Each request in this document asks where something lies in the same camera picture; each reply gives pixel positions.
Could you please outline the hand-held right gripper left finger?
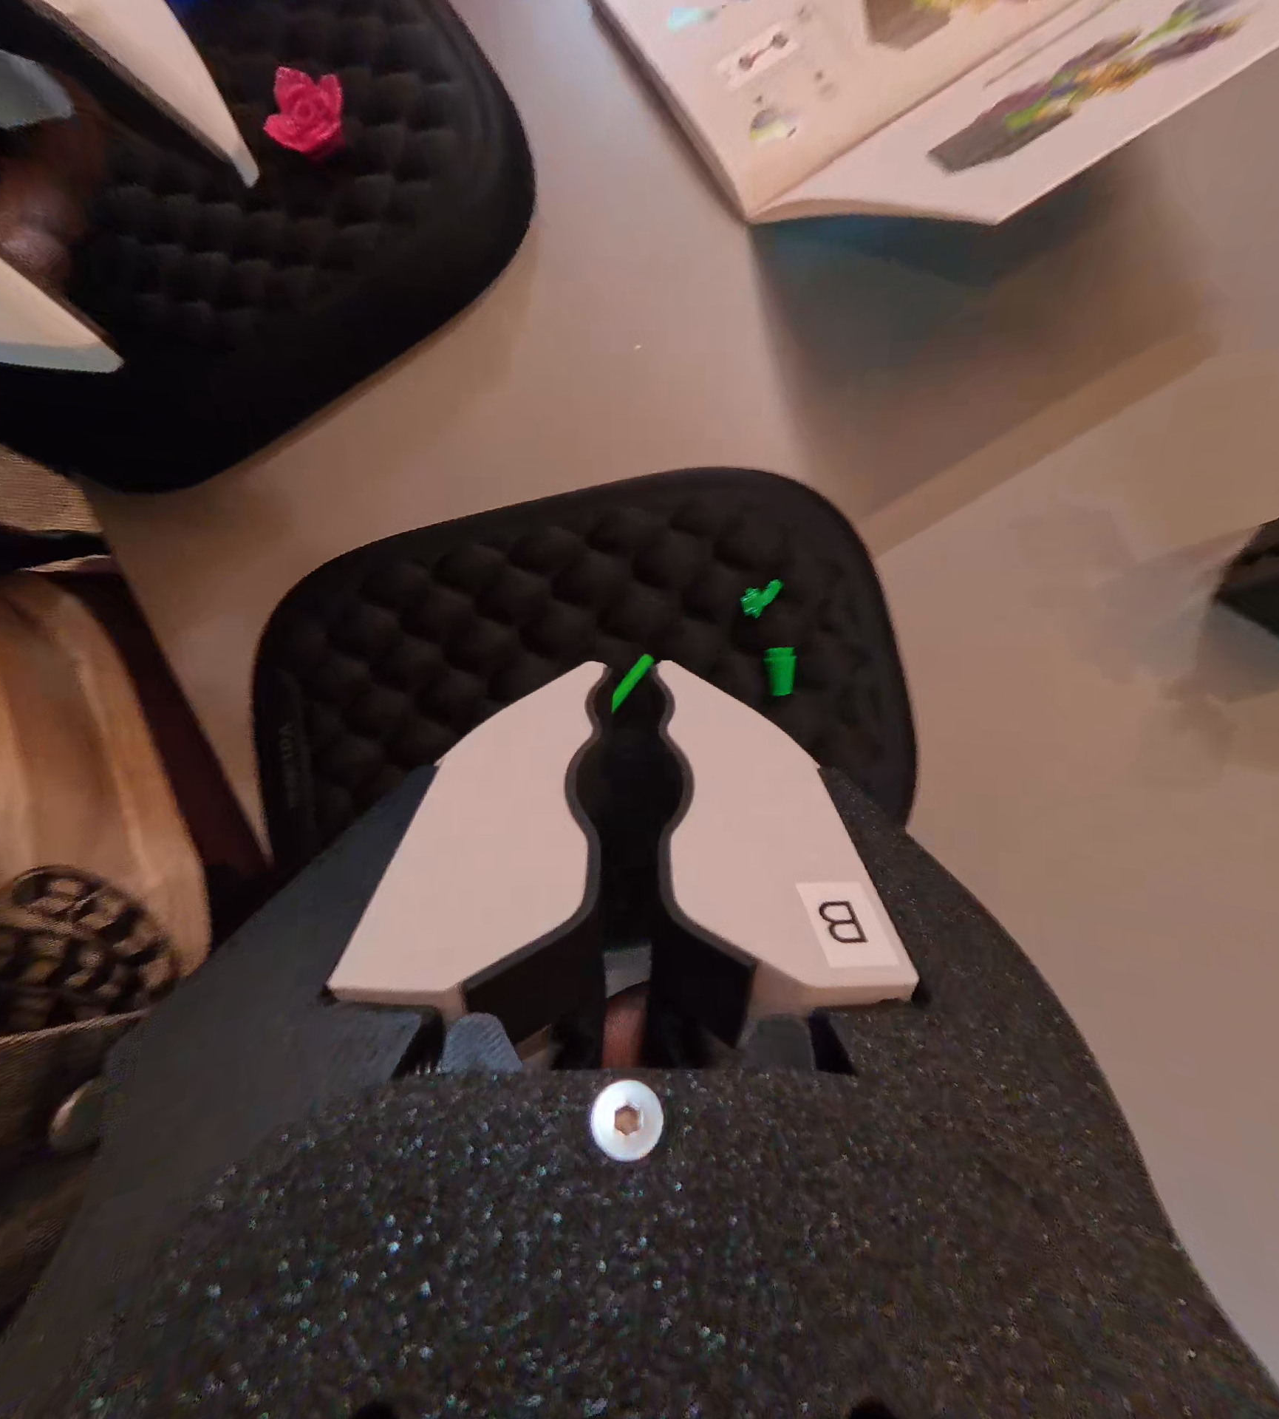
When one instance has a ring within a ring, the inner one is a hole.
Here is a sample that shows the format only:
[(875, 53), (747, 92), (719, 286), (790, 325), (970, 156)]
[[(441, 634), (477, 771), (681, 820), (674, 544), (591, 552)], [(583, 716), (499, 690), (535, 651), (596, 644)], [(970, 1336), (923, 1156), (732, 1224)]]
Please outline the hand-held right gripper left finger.
[(438, 1013), (551, 1013), (602, 980), (598, 840), (577, 766), (598, 744), (604, 665), (583, 663), (489, 716), (432, 784), (328, 993)]

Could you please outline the black foam pad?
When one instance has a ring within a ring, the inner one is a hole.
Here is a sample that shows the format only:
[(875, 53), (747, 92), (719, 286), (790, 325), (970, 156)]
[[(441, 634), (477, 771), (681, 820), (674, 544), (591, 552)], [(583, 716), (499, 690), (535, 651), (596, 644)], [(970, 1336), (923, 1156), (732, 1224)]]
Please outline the black foam pad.
[[(0, 364), (0, 445), (128, 492), (197, 487), (465, 311), (535, 216), (522, 115), (444, 0), (173, 3), (259, 181), (111, 144), (70, 300), (111, 376)], [(343, 80), (322, 164), (262, 133), (275, 70)]]
[[(739, 592), (781, 576), (766, 617)], [(767, 695), (766, 649), (797, 649)], [(846, 516), (772, 472), (694, 467), (351, 548), (273, 613), (254, 668), (270, 845), (299, 873), (412, 771), (566, 672), (649, 651), (782, 727), (908, 824), (916, 738), (877, 568)]]

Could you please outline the person's right hand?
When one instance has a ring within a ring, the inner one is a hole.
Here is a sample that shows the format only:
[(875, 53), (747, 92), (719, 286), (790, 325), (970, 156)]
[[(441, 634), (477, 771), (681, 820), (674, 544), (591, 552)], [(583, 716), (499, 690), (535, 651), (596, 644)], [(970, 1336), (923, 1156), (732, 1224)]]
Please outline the person's right hand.
[(604, 1002), (602, 1071), (631, 1074), (646, 1067), (649, 986), (631, 986)]

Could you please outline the red flower lego piece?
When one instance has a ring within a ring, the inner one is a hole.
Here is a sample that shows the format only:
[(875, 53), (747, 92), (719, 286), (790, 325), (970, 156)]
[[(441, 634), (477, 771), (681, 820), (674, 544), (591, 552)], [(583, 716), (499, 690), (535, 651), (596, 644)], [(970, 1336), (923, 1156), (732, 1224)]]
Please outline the red flower lego piece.
[(275, 114), (267, 115), (262, 133), (311, 164), (343, 146), (343, 80), (337, 74), (311, 77), (303, 70), (275, 70)]

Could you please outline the person's left hand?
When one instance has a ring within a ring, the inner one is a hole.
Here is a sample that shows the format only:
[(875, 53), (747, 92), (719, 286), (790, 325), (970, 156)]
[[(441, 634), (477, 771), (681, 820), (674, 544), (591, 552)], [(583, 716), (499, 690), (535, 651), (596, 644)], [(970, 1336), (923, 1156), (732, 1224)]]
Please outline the person's left hand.
[(86, 89), (70, 85), (70, 99), (67, 119), (0, 130), (0, 255), (52, 297), (70, 286), (113, 139), (111, 115)]

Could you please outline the person's beige printed shirt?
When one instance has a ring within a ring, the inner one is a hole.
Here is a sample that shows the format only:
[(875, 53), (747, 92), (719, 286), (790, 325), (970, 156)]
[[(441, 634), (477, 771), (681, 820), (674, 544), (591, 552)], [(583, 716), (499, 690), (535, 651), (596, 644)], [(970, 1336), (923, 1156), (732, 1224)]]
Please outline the person's beige printed shirt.
[(0, 580), (0, 1037), (126, 1018), (212, 947), (134, 678), (59, 580)]

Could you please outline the lego instruction booklet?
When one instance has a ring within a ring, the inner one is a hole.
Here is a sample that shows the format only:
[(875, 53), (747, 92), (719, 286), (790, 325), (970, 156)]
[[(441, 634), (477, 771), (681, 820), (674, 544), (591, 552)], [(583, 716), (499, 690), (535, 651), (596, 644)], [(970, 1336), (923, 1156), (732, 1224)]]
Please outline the lego instruction booklet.
[(1279, 50), (1279, 0), (602, 0), (749, 224), (1001, 224)]

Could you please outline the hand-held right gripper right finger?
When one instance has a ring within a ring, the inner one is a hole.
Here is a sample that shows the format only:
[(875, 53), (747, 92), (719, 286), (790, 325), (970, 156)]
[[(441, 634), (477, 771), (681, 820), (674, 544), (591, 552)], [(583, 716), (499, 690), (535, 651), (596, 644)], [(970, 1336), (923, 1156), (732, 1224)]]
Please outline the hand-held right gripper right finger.
[(908, 1002), (916, 970), (822, 776), (772, 717), (663, 663), (663, 735), (685, 771), (656, 982), (690, 1013)]

